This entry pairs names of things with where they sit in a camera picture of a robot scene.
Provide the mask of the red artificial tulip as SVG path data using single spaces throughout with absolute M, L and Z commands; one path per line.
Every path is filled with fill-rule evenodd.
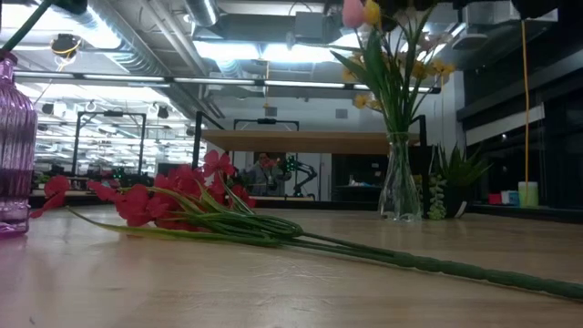
M 55 0 L 43 0 L 31 16 L 26 19 L 23 25 L 2 46 L 2 50 L 5 52 L 12 51 L 54 2 Z

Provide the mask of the red artificial flower bunch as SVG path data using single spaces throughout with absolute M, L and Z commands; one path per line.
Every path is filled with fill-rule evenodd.
M 211 152 L 202 168 L 180 166 L 168 175 L 158 175 L 150 186 L 135 184 L 115 189 L 93 180 L 87 186 L 101 200 L 112 202 L 125 221 L 123 226 L 108 224 L 109 231 L 169 240 L 325 251 L 583 301 L 581 283 L 485 269 L 309 233 L 292 221 L 254 212 L 254 201 L 244 188 L 227 183 L 235 172 L 228 155 Z

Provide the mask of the pink artificial tulip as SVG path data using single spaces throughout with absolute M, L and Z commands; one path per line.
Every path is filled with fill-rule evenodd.
M 349 58 L 347 68 L 357 80 L 370 88 L 376 105 L 371 105 L 383 113 L 389 133 L 396 132 L 397 126 L 386 82 L 387 60 L 382 54 L 381 9 L 374 0 L 343 0 L 343 23 L 358 33 L 359 27 L 369 27 L 368 36 L 357 36 L 359 55 Z

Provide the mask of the yellow artificial tulip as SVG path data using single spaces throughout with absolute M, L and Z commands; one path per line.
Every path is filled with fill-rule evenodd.
M 363 53 L 366 84 L 380 102 L 388 132 L 405 134 L 408 117 L 403 110 L 403 88 L 406 87 L 398 60 L 390 49 L 390 35 L 382 27 L 382 16 L 381 7 L 374 0 L 365 1 L 363 19 L 371 27 Z

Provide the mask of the white artificial flower bunch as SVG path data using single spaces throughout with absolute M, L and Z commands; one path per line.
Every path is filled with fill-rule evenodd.
M 414 44 L 414 52 L 419 61 L 428 62 L 451 40 L 451 35 L 447 31 L 434 31 L 429 27 L 429 20 L 434 10 L 435 6 L 430 6 L 425 10 L 407 7 L 394 15 L 394 19 L 399 23 L 401 29 L 397 43 L 399 53 L 407 52 L 409 40 L 418 34 L 419 37 Z

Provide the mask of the clear glass vase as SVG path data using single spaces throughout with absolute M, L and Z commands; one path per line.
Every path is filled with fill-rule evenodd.
M 417 222 L 422 219 L 422 205 L 410 167 L 405 132 L 387 135 L 390 152 L 378 210 L 384 220 Z

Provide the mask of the yellow artificial flower bunch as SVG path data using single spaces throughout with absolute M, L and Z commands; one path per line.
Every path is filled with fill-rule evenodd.
M 421 84 L 433 79 L 442 87 L 455 66 L 440 59 L 428 63 L 409 60 L 405 52 L 393 55 L 384 51 L 367 50 L 350 57 L 333 54 L 343 65 L 343 75 L 368 87 L 366 94 L 359 94 L 354 105 L 368 108 L 382 115 L 389 134 L 404 134 L 409 130 L 423 102 Z

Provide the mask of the black round ceiling fixture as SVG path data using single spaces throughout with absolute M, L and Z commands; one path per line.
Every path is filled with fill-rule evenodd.
M 73 58 L 82 44 L 82 39 L 72 34 L 58 34 L 50 43 L 50 49 L 56 56 L 64 59 Z

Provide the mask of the long ceiling light bar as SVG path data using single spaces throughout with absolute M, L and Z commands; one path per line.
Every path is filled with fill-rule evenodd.
M 257 78 L 161 77 L 161 76 L 111 75 L 111 74 L 67 73 L 48 71 L 25 71 L 25 70 L 16 70 L 15 76 L 21 78 L 36 78 L 36 79 L 127 82 L 127 83 L 145 83 L 152 85 L 180 83 L 180 84 L 236 86 L 236 87 L 298 87 L 298 88 L 321 88 L 350 91 L 370 90 L 368 86 L 359 83 L 292 81 L 292 80 L 273 80 Z

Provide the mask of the purple ribbed glass vase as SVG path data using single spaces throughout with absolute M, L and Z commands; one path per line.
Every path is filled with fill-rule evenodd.
M 15 84 L 17 58 L 0 49 L 0 239 L 28 232 L 37 113 Z

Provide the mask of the loose red flower petal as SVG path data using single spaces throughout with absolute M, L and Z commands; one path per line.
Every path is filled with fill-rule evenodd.
M 50 178 L 45 185 L 46 201 L 39 209 L 29 214 L 30 219 L 41 217 L 46 211 L 61 207 L 65 203 L 66 192 L 70 189 L 67 177 L 58 175 Z

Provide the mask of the grey ceiling box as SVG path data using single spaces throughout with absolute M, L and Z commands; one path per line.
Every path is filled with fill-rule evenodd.
M 293 33 L 297 39 L 322 40 L 324 15 L 314 12 L 296 12 Z

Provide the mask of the person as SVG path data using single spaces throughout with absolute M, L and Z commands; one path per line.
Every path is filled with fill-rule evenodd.
M 278 189 L 274 178 L 274 164 L 268 153 L 259 154 L 257 161 L 246 170 L 251 195 L 274 196 Z

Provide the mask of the light green cup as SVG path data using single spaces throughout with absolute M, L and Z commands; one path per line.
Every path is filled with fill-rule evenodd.
M 519 206 L 521 208 L 537 207 L 538 200 L 538 183 L 535 181 L 520 181 L 518 183 Z

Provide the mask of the silver ventilation duct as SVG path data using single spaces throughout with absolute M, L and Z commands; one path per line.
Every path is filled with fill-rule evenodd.
M 122 54 L 114 55 L 117 64 L 132 75 L 171 76 L 170 70 L 108 0 L 88 0 L 88 4 L 122 40 Z M 188 87 L 171 83 L 169 87 L 155 87 L 155 90 L 168 97 L 171 104 L 186 118 L 195 118 L 198 111 L 205 112 L 212 118 L 220 118 L 221 112 L 217 111 L 218 108 L 201 98 L 200 86 Z

